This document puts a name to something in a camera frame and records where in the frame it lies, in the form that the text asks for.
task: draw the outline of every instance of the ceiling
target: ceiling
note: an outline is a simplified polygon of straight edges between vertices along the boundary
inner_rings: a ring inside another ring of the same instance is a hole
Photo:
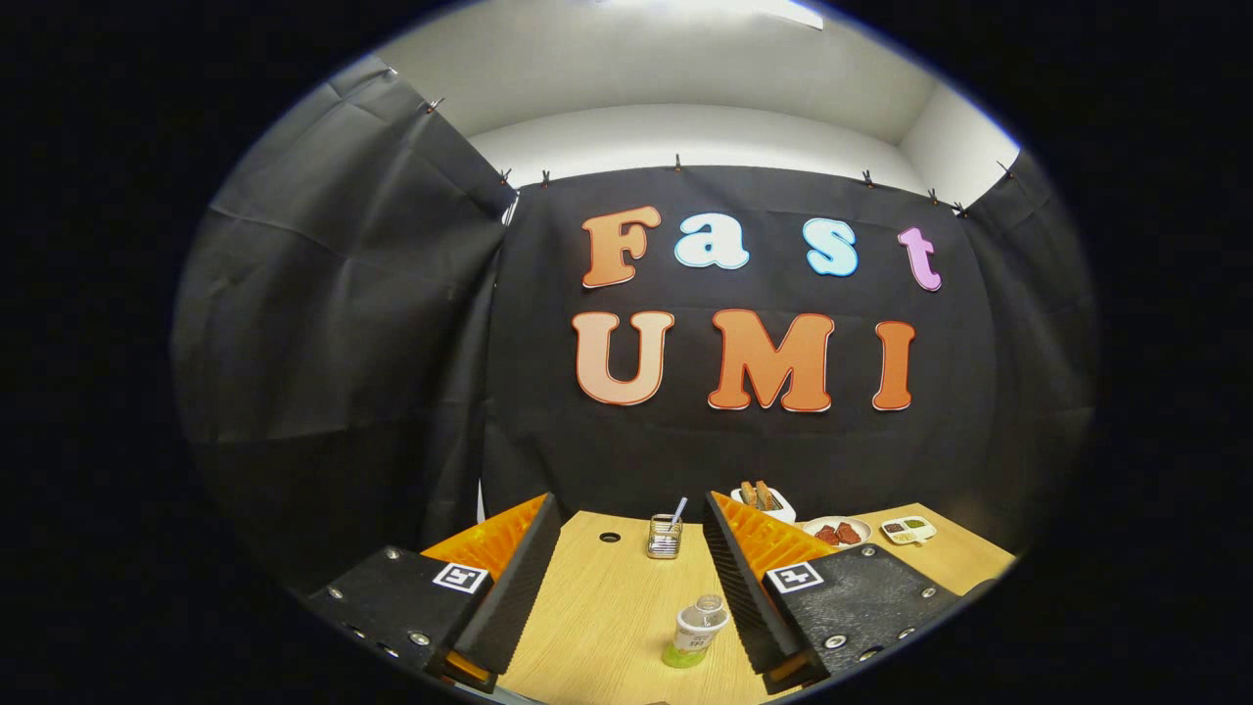
[[[593,108],[695,103],[771,110],[896,144],[936,86],[857,29],[670,0],[482,0],[378,56],[466,136]]]

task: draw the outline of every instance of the plastic bottle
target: plastic bottle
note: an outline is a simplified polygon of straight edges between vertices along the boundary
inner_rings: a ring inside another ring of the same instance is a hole
[[[717,595],[703,595],[695,605],[678,615],[674,640],[665,645],[662,662],[675,669],[688,669],[704,660],[713,637],[727,626],[730,615]]]

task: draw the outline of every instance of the wooden table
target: wooden table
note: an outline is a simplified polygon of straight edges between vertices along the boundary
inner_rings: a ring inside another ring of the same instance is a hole
[[[935,525],[935,538],[922,546],[896,546],[878,530],[885,520],[911,515]],[[857,518],[875,530],[871,541],[957,595],[999,576],[1014,561],[922,505]],[[620,535],[621,541],[600,541],[605,532]],[[684,526],[682,550],[673,561],[645,556],[647,536],[643,520],[579,512],[566,522],[499,684],[551,705],[749,705],[784,695],[767,695],[734,621],[702,664],[692,669],[662,664],[679,610],[704,594],[722,595],[722,586],[700,525]]]

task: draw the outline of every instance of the white wall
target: white wall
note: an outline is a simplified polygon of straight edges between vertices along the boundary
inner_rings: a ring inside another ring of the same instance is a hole
[[[979,108],[940,84],[901,140],[901,152],[936,197],[969,207],[1005,174],[996,162],[1009,167],[1019,145]]]
[[[561,113],[470,136],[515,187],[550,178],[674,164],[733,164],[828,173],[926,193],[895,145],[856,131],[748,108],[623,105]]]

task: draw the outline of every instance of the orange letter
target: orange letter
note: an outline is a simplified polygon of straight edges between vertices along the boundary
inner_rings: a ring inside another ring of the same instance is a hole
[[[623,233],[625,224],[630,227]],[[662,224],[662,214],[657,208],[644,205],[583,220],[583,229],[591,235],[591,268],[583,274],[583,286],[596,288],[630,280],[635,275],[635,267],[623,262],[623,249],[635,259],[644,255],[648,237],[640,224],[657,227]]]
[[[630,407],[657,394],[662,387],[665,331],[674,324],[674,316],[665,311],[640,311],[630,317],[630,324],[639,331],[639,373],[630,382],[618,382],[609,376],[609,333],[618,327],[618,316],[579,313],[570,322],[579,331],[574,371],[588,397],[604,404]]]
[[[713,324],[722,329],[722,379],[709,396],[714,409],[747,409],[751,402],[744,392],[748,376],[763,409],[774,404],[783,382],[792,376],[792,386],[783,396],[788,412],[826,412],[827,397],[827,336],[836,322],[818,313],[801,313],[792,321],[783,343],[774,348],[762,319],[752,311],[728,308],[713,314]]]
[[[910,341],[913,326],[900,321],[883,321],[875,326],[875,334],[883,341],[883,377],[871,404],[880,412],[900,412],[910,406]]]

